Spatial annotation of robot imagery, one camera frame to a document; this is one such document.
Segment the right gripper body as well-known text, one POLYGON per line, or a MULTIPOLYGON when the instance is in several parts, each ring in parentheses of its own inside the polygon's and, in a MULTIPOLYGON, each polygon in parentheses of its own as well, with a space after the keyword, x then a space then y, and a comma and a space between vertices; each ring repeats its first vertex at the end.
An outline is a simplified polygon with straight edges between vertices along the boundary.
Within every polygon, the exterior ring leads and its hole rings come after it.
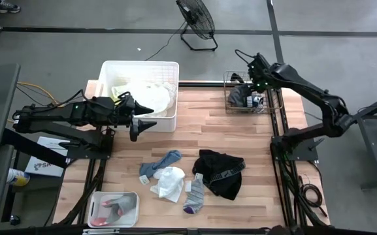
POLYGON ((273 81, 270 75, 270 64, 265 57, 257 53, 253 60, 248 63, 248 75, 253 84, 253 90, 258 93, 263 93, 272 88, 273 81))

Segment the grey sock with purple toe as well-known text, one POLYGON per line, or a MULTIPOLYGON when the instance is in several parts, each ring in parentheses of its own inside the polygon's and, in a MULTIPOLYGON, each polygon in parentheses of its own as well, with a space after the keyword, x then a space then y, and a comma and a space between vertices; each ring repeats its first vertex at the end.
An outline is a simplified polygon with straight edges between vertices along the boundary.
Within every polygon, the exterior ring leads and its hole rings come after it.
POLYGON ((183 210, 188 214, 198 213, 204 204, 203 175, 196 173, 190 183, 188 195, 183 205, 183 210))

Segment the white plastic laundry basket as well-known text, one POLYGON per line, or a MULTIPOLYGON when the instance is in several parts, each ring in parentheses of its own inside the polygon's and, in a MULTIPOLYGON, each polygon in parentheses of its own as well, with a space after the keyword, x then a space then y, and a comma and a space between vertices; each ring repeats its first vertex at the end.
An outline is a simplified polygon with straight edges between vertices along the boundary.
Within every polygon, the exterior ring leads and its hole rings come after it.
POLYGON ((156 121, 149 132, 172 133, 176 129, 179 64, 174 61, 105 61, 101 67, 95 94, 111 98, 111 87, 129 82, 168 82, 176 86, 176 100, 165 117, 136 116, 143 121, 156 121))

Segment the large white cloth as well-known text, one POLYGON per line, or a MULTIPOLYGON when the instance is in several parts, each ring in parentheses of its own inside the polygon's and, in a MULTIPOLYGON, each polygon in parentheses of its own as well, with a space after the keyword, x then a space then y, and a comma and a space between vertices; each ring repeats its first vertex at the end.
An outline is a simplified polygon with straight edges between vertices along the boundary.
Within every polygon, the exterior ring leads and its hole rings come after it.
POLYGON ((165 117, 176 100, 176 86, 168 82, 129 82, 124 85, 139 104, 154 110, 142 117, 165 117))

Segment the blue sock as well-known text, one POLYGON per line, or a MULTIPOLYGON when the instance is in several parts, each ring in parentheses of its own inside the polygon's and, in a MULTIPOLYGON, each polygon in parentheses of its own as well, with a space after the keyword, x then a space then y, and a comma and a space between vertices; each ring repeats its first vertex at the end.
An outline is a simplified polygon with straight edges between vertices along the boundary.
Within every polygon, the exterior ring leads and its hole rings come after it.
POLYGON ((150 182, 150 178, 162 168, 170 166, 182 158, 182 153, 178 150, 168 151, 160 160, 152 163, 142 163, 139 168, 139 180, 143 185, 150 182))

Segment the white printed paper sheet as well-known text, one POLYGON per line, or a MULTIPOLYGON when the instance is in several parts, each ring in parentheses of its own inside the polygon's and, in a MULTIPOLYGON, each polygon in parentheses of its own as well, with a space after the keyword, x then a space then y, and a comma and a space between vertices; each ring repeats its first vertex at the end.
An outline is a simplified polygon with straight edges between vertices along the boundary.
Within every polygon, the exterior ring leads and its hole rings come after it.
MULTIPOLYGON (((51 150, 54 150, 55 152, 66 157, 68 150, 60 146, 61 142, 69 142, 69 140, 40 136, 37 141, 38 144, 47 147, 51 150)), ((27 164, 27 167, 25 168, 25 173, 61 177, 63 174, 63 169, 59 166, 47 163, 45 161, 37 159, 34 156, 31 156, 27 164)))

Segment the small white plastic bin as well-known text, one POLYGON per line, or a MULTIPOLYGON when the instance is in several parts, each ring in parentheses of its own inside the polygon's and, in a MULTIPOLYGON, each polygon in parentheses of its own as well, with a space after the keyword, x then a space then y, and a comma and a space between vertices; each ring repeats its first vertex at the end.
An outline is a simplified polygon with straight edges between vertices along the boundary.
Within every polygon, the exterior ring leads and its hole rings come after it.
POLYGON ((96 191, 92 194, 90 200, 90 208, 88 211, 87 224, 91 228, 131 228, 139 220, 139 196, 136 192, 100 192, 96 191), (110 213, 110 208, 105 208, 101 205, 102 202, 120 198, 121 196, 134 196, 137 198, 136 206, 131 210, 124 210, 124 215, 115 223, 111 223, 105 226, 93 226, 91 221, 98 217, 107 217, 110 213))

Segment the dark striped sock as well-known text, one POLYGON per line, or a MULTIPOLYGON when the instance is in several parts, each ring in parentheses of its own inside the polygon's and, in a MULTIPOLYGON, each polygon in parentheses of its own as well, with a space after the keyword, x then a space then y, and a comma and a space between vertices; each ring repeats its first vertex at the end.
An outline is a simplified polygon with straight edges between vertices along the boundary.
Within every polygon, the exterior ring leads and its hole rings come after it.
POLYGON ((247 96, 246 107, 262 109, 264 107, 264 97, 257 94, 251 94, 250 96, 247 96))

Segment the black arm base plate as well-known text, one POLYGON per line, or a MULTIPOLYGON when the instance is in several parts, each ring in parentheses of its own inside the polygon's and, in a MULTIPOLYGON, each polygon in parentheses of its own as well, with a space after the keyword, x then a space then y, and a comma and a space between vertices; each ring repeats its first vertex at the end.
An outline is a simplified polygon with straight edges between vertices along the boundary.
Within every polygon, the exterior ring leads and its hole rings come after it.
POLYGON ((270 150, 272 157, 277 161, 311 161, 318 162, 318 153, 316 147, 323 141, 323 139, 315 141, 314 139, 308 139, 298 144, 292 152, 278 147, 281 141, 280 136, 273 136, 271 139, 270 150))
POLYGON ((60 142, 65 148, 67 158, 70 159, 109 159, 115 131, 111 128, 105 130, 93 129, 87 131, 78 130, 78 136, 71 137, 70 142, 60 142))

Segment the black table frame rail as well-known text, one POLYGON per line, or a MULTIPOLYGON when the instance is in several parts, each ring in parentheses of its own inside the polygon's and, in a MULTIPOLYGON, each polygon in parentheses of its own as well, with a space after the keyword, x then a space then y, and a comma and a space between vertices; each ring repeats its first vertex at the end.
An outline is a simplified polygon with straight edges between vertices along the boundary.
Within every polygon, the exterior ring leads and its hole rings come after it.
POLYGON ((176 129, 171 133, 142 133, 132 142, 126 132, 114 137, 114 149, 107 161, 101 190, 136 192, 140 198, 138 227, 157 228, 259 228, 284 223, 276 186, 270 140, 275 131, 307 125, 301 98, 285 89, 284 112, 234 114, 225 111, 223 89, 218 87, 182 87, 178 94, 176 129), (205 193, 199 213, 187 214, 186 199, 170 202, 154 194, 139 181, 142 163, 159 160, 170 150, 182 158, 176 162, 186 180, 193 178, 192 168, 202 149, 242 157, 242 185, 234 200, 205 193))

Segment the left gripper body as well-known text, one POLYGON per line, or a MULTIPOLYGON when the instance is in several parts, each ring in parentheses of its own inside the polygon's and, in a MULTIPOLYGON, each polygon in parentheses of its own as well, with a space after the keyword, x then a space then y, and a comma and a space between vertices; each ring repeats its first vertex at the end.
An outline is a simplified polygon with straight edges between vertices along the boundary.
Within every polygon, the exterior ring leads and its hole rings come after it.
POLYGON ((134 119, 136 103, 130 92, 122 93, 118 96, 119 100, 115 102, 112 113, 109 115, 109 123, 112 126, 125 125, 126 127, 135 128, 137 122, 134 119))

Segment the black floor fan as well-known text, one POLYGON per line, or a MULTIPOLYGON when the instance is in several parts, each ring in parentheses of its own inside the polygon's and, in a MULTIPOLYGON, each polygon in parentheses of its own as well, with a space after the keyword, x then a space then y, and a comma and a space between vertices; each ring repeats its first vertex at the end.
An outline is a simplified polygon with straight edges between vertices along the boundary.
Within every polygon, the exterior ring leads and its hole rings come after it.
POLYGON ((176 4, 185 19, 186 25, 180 33, 180 39, 188 46, 192 51, 212 51, 214 52, 218 48, 218 43, 214 38, 215 25, 214 20, 211 17, 203 0, 176 0, 176 4), (213 48, 194 48, 184 38, 188 28, 191 28, 193 32, 203 40, 212 40, 214 42, 213 48))

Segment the grey sock with pink toe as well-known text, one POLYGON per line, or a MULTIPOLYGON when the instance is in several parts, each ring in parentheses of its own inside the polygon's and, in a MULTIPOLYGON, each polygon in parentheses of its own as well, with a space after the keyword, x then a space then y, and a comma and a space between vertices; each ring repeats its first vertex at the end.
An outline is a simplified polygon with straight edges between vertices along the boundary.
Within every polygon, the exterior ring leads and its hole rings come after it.
POLYGON ((90 224, 97 227, 109 225, 118 221, 124 214, 119 204, 113 204, 107 217, 98 217, 92 220, 90 224))
POLYGON ((131 210, 136 206, 137 198, 134 196, 121 196, 120 198, 110 199, 101 203, 105 208, 112 207, 114 204, 119 205, 122 210, 131 210))

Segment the black underwear with grey waistband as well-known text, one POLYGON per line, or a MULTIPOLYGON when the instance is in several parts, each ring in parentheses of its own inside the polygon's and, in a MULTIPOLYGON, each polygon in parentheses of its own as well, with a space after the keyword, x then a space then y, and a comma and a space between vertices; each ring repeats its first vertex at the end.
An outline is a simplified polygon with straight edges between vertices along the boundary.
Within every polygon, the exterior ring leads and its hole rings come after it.
POLYGON ((203 175, 203 184, 214 195, 234 200, 242 186, 242 171, 245 168, 245 160, 241 157, 200 149, 192 172, 203 175))

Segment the dark grey cloth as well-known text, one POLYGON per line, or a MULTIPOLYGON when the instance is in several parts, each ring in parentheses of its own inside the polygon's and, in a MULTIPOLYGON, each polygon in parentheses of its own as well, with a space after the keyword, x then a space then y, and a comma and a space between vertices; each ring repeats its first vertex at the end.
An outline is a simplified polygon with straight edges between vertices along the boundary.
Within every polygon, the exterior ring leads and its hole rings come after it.
POLYGON ((252 92, 247 84, 241 84, 231 89, 227 98, 231 106, 237 108, 252 107, 252 92))

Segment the pale yellow cloth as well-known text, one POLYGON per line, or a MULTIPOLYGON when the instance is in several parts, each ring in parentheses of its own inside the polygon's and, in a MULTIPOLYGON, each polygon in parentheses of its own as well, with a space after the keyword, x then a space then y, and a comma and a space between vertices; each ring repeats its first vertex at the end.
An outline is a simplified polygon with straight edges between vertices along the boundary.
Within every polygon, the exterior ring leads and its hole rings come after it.
POLYGON ((120 99, 120 95, 128 91, 128 86, 114 86, 111 87, 111 98, 115 101, 120 99))

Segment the white and yellow can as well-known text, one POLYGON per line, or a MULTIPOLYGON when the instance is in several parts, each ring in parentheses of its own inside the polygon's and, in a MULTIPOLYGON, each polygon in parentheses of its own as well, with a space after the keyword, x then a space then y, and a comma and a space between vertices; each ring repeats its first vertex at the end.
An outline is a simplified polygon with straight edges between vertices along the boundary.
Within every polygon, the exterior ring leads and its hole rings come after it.
POLYGON ((7 175, 7 184, 16 187, 23 187, 30 181, 30 176, 21 170, 10 168, 7 175))

